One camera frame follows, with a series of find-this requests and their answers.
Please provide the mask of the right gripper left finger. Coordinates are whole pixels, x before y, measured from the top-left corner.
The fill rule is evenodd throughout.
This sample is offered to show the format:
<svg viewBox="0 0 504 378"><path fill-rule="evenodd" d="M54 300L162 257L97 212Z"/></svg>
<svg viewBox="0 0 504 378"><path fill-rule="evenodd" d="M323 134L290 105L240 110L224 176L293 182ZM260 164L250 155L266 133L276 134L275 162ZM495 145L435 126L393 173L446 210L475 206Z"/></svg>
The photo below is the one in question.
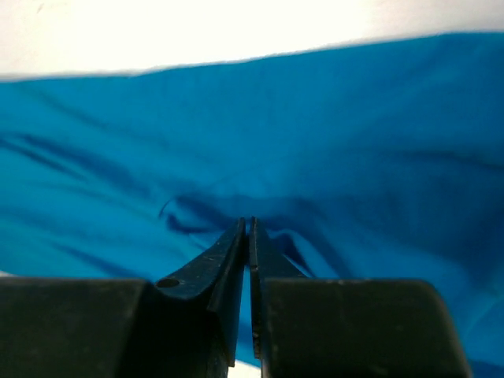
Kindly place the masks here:
<svg viewBox="0 0 504 378"><path fill-rule="evenodd" d="M235 364L246 225L156 283L5 276L4 377L225 377Z"/></svg>

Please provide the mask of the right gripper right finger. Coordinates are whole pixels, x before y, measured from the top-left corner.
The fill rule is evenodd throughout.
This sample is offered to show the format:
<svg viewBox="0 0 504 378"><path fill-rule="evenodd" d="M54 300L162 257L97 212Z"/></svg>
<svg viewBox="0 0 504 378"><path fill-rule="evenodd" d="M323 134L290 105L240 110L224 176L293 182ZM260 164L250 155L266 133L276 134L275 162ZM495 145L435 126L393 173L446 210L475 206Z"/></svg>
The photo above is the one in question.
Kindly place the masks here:
<svg viewBox="0 0 504 378"><path fill-rule="evenodd" d="M305 276L250 224L255 357L264 377L470 377L447 305L428 282Z"/></svg>

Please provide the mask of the bright blue t-shirt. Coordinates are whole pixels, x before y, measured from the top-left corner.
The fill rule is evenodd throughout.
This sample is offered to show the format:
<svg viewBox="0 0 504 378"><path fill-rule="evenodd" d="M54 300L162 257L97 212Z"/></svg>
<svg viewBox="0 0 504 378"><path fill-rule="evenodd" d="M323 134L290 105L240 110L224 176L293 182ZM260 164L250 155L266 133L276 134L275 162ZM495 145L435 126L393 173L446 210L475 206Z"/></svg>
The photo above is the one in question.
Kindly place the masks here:
<svg viewBox="0 0 504 378"><path fill-rule="evenodd" d="M1 269L139 276L257 217L313 276L414 277L503 374L503 35L1 84Z"/></svg>

